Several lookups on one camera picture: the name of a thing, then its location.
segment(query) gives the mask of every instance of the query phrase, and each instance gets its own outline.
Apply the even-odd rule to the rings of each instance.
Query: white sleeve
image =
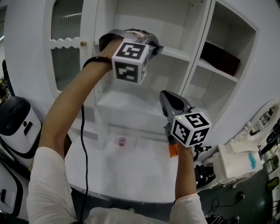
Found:
[[[198,194],[176,200],[170,214],[171,224],[207,224]]]
[[[76,220],[64,160],[54,150],[37,149],[28,186],[31,224],[70,224]]]

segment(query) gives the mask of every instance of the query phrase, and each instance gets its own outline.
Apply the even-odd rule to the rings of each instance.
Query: frosted glass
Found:
[[[56,0],[52,10],[52,39],[80,36],[83,3],[84,0]]]
[[[80,72],[80,49],[52,49],[52,63],[57,89],[62,91]]]

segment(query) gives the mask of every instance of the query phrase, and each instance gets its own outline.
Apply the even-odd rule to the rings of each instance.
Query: floor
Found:
[[[216,210],[225,219],[232,219],[235,216],[240,217],[241,224],[265,224],[271,219],[272,211],[272,196],[265,189],[265,183],[268,181],[266,169],[261,170],[248,181],[243,182],[235,189],[230,185],[226,187],[215,187],[213,189],[205,190],[199,193],[202,209],[207,212],[211,208],[212,200],[217,198],[220,205],[229,205],[236,202],[236,195],[239,191],[243,191],[245,199],[232,207],[221,207]],[[83,202],[84,195],[76,190],[72,191],[72,198],[77,214],[80,217],[80,210]],[[110,201],[88,197],[87,205],[84,212],[84,217],[93,207],[111,208],[117,207],[120,209],[134,208],[137,214],[142,214],[147,217],[156,218],[165,222],[169,221],[169,214],[172,208],[170,204],[151,204],[151,203],[132,203],[122,200],[112,199]],[[15,218],[8,218],[6,223],[26,224],[27,222]]]

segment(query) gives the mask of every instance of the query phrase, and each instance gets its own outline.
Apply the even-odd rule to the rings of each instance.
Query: small cup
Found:
[[[124,146],[126,143],[126,138],[124,136],[119,137],[119,146]]]

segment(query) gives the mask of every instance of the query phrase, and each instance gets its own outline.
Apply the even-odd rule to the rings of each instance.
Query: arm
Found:
[[[99,56],[111,58],[121,42],[121,38],[115,38]],[[64,158],[63,144],[68,130],[91,90],[111,69],[108,63],[89,63],[62,91],[43,123],[39,147],[51,148]]]
[[[175,199],[196,193],[196,177],[192,149],[179,144],[179,161],[175,186]]]

